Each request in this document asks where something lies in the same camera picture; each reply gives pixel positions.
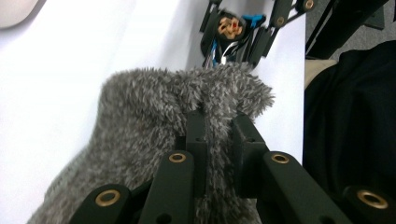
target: black cloth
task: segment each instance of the black cloth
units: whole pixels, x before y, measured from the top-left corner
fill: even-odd
[[[396,41],[343,53],[304,99],[305,170],[334,197],[364,185],[396,199]]]

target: blue object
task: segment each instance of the blue object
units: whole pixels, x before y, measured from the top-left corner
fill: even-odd
[[[216,64],[218,64],[216,62],[216,48],[217,47],[218,47],[218,42],[216,42],[216,40],[213,40],[213,45],[212,45],[212,50],[211,50],[212,55],[213,55],[213,58],[212,58],[213,67],[215,67]]]
[[[245,19],[246,21],[251,21],[250,27],[251,28],[256,28],[257,22],[262,20],[263,15],[243,15],[242,16],[243,19]]]

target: white surface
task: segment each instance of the white surface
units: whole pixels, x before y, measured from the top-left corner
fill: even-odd
[[[31,23],[0,31],[0,223],[25,223],[50,181],[88,143],[101,85],[112,73],[200,66],[205,4],[47,1]],[[260,13],[262,5],[222,4],[240,13]],[[254,73],[276,96],[256,126],[269,148],[301,160],[304,17],[279,32]]]

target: black mechanical arm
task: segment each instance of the black mechanical arm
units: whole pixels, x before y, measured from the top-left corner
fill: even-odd
[[[206,193],[210,155],[202,111],[190,112],[187,122],[187,135],[163,156],[154,179],[133,190],[95,189],[70,223],[192,224],[194,198]],[[291,155],[270,151],[247,115],[233,120],[232,135],[235,192],[257,199],[262,223],[396,223],[396,202],[377,190],[350,186],[343,199],[332,200]]]
[[[289,22],[312,10],[318,0],[275,0],[268,27],[265,15],[243,15],[219,9],[221,0],[209,0],[200,32],[204,68],[220,63],[248,63],[253,68],[266,57],[277,32]]]

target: fuzzy sweater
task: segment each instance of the fuzzy sweater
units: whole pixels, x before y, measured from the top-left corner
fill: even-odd
[[[85,197],[105,184],[134,189],[150,180],[175,138],[185,135],[187,112],[202,105],[209,143],[208,192],[195,200],[195,223],[261,223],[254,200],[233,190],[231,121],[252,119],[273,103],[271,88],[238,64],[169,72],[135,69],[104,85],[88,145],[53,181],[28,223],[68,223]]]

